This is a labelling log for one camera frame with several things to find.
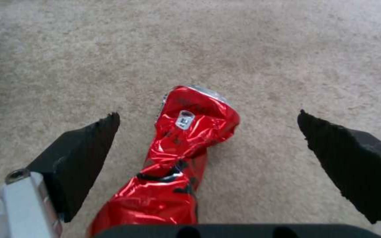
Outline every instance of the carpet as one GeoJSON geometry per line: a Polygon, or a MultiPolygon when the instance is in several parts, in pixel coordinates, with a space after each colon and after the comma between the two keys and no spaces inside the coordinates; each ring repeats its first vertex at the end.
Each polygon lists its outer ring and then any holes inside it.
{"type": "Polygon", "coordinates": [[[0,1],[0,187],[64,131],[121,125],[63,237],[80,237],[141,167],[168,90],[231,101],[234,137],[209,150],[200,223],[372,229],[299,131],[301,108],[381,139],[381,1],[0,1]]]}

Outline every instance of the white sticker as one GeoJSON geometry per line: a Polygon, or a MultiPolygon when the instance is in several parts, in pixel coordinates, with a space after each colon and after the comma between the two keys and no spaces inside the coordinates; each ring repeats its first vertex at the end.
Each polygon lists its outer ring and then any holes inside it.
{"type": "Polygon", "coordinates": [[[176,126],[182,130],[187,130],[191,124],[195,115],[189,111],[181,110],[179,117],[176,120],[176,126]]]}

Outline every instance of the black foam pad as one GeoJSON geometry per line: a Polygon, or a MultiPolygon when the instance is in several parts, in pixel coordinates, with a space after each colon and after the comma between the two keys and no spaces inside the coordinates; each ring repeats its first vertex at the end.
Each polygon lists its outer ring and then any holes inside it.
{"type": "Polygon", "coordinates": [[[54,208],[70,222],[103,167],[120,125],[118,113],[58,137],[27,168],[41,173],[54,208]]]}
{"type": "Polygon", "coordinates": [[[298,125],[321,166],[342,195],[370,223],[381,220],[381,141],[305,113],[298,125]]]}

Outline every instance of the crushed soda can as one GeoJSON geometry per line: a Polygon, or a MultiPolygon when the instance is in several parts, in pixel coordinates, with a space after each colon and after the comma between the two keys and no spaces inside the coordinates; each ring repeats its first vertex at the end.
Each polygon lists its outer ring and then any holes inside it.
{"type": "Polygon", "coordinates": [[[195,224],[207,148],[227,140],[238,113],[218,93],[177,86],[163,100],[143,169],[101,208],[87,235],[122,224],[195,224]]]}

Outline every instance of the beige carpet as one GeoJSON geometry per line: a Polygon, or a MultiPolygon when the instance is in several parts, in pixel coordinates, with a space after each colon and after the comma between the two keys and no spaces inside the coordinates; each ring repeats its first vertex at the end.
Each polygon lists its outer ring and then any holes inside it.
{"type": "Polygon", "coordinates": [[[201,223],[370,228],[299,132],[313,115],[381,139],[381,1],[0,1],[0,186],[62,132],[116,110],[121,128],[64,237],[80,237],[142,166],[161,98],[226,96],[236,135],[209,152],[201,223]]]}

